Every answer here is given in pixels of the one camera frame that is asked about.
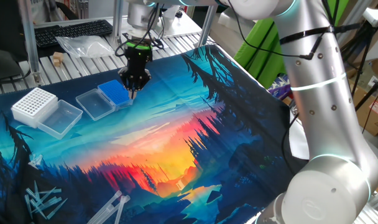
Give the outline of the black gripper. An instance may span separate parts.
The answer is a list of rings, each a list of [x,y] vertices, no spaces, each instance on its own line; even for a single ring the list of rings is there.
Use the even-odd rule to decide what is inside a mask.
[[[135,99],[137,93],[152,79],[148,69],[145,69],[146,64],[152,61],[152,49],[150,47],[127,47],[124,55],[127,58],[127,66],[122,67],[118,74],[129,98]],[[133,90],[130,75],[134,75]]]

